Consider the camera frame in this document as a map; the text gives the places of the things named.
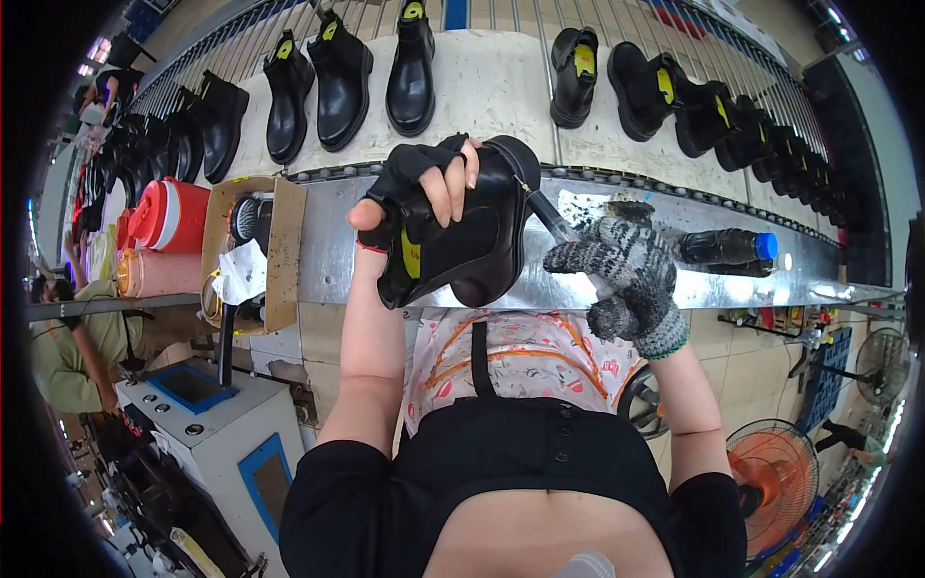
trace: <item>apron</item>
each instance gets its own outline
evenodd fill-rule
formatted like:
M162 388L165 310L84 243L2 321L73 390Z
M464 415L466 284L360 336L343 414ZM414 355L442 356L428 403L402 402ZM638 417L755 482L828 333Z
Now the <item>apron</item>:
M473 396L549 397L614 412L641 363L631 342L594 337L584 312L426 308L402 416L413 436L425 415Z

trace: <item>knitted work glove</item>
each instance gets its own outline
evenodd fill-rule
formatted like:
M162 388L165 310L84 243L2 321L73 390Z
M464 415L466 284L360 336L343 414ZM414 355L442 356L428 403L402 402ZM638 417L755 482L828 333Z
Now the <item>knitted work glove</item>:
M550 273L594 273L610 283L614 294L587 313L597 338L633 341L650 360L687 342L687 322L672 298L677 269L665 239L651 228L605 216L581 241L553 247L543 266Z

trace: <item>black shirt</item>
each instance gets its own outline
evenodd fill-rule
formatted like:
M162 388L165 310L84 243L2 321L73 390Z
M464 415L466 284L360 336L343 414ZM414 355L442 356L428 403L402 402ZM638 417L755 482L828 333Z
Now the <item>black shirt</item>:
M746 529L733 479L702 473L669 497L645 440L623 418L550 398L467 398L429 413L389 461L349 440L299 461L279 528L290 576L421 576L465 499L505 489L573 490L639 511L676 578L741 578Z

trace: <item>fan guard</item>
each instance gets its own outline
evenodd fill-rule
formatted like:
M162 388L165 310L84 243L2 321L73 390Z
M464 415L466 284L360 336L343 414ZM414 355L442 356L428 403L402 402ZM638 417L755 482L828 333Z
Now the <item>fan guard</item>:
M857 388L874 405L888 404L909 376L909 341L892 327L877 329L857 352Z
M746 518L748 560L779 545L819 492L819 461L808 437L793 424L766 419L726 439Z

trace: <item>pink bottle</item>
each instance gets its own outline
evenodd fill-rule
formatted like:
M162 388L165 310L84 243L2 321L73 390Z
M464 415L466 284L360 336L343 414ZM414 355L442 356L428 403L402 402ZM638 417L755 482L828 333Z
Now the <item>pink bottle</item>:
M198 293L199 253L126 249L119 255L116 283L124 297Z

